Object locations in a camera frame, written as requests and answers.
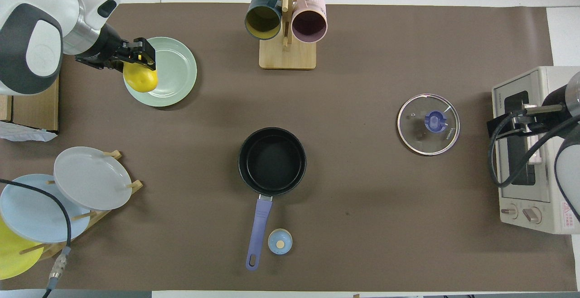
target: oven knob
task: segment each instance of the oven knob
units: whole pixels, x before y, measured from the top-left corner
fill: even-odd
[[[540,209],[538,209],[538,207],[523,209],[522,212],[524,213],[526,219],[528,219],[529,222],[536,224],[542,222],[542,212],[540,212]]]
[[[510,215],[512,218],[517,218],[517,207],[514,204],[510,204],[507,209],[501,209],[500,212],[503,215]]]

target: light blue plate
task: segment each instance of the light blue plate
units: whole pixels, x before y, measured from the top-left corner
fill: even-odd
[[[292,248],[292,235],[286,229],[278,228],[268,236],[268,247],[276,255],[284,255]]]
[[[147,41],[155,48],[155,65],[159,82],[151,92],[137,92],[127,82],[129,93],[148,106],[171,106],[191,92],[197,78],[197,64],[191,51],[178,40],[158,36]]]
[[[90,210],[69,201],[55,184],[46,184],[54,177],[47,174],[27,174],[14,179],[19,183],[37,187],[54,195],[69,217],[83,215]],[[22,238],[43,243],[67,240],[67,224],[63,212],[49,197],[30,189],[6,185],[0,195],[0,215],[14,233]],[[71,221],[71,234],[79,236],[89,224],[89,217]]]

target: warning label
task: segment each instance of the warning label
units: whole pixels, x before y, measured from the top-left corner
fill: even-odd
[[[570,205],[568,205],[566,201],[562,201],[562,216],[564,217],[563,228],[564,229],[574,228],[574,219],[576,217],[574,216],[574,212],[572,212],[572,209],[570,209]]]

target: cable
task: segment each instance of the cable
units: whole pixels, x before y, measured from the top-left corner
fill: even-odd
[[[58,257],[56,258],[56,261],[54,261],[54,265],[52,266],[52,270],[50,271],[50,275],[48,278],[48,285],[46,286],[46,292],[42,296],[42,298],[47,298],[48,295],[50,294],[50,292],[52,292],[52,290],[54,290],[54,288],[56,288],[56,283],[58,282],[58,279],[62,276],[63,271],[64,271],[64,267],[66,267],[66,265],[67,265],[67,257],[71,251],[71,240],[72,240],[72,238],[71,238],[72,237],[72,235],[71,235],[71,232],[72,232],[71,219],[68,216],[66,209],[64,209],[64,205],[58,200],[58,198],[56,198],[51,193],[43,191],[42,189],[36,188],[34,186],[31,186],[31,185],[22,184],[22,183],[18,183],[16,181],[10,181],[10,180],[1,179],[1,178],[0,178],[0,183],[30,189],[31,191],[39,192],[42,195],[48,196],[50,199],[52,199],[58,205],[58,207],[60,208],[60,211],[63,212],[64,220],[66,221],[66,224],[67,224],[67,241],[66,241],[66,246],[63,248],[62,252],[60,252],[60,255],[58,255]]]
[[[493,134],[491,135],[491,141],[489,142],[489,150],[487,151],[487,162],[488,162],[487,167],[489,168],[489,174],[491,174],[491,179],[493,180],[493,183],[497,185],[499,188],[503,188],[511,184],[512,181],[514,181],[514,179],[517,177],[517,175],[520,172],[522,172],[522,170],[524,170],[526,164],[528,163],[528,160],[530,160],[530,158],[534,155],[534,153],[538,151],[539,148],[542,145],[544,145],[545,142],[547,142],[552,137],[555,137],[562,129],[565,129],[566,127],[572,125],[573,123],[580,122],[580,115],[574,116],[560,123],[553,129],[550,129],[548,132],[546,132],[542,136],[542,138],[539,139],[532,147],[530,147],[530,149],[526,152],[526,154],[524,154],[524,156],[522,156],[522,158],[516,163],[514,172],[510,174],[505,181],[500,183],[495,173],[495,168],[493,167],[493,149],[495,147],[495,141],[501,129],[503,129],[509,123],[510,119],[519,114],[525,114],[526,112],[527,110],[525,109],[511,112],[505,119],[502,120],[501,123],[499,123],[499,125],[495,128],[495,131],[493,131]]]

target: lemon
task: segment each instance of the lemon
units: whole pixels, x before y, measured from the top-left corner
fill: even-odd
[[[125,62],[123,77],[127,84],[137,92],[150,92],[157,87],[157,71],[152,71],[139,63]]]

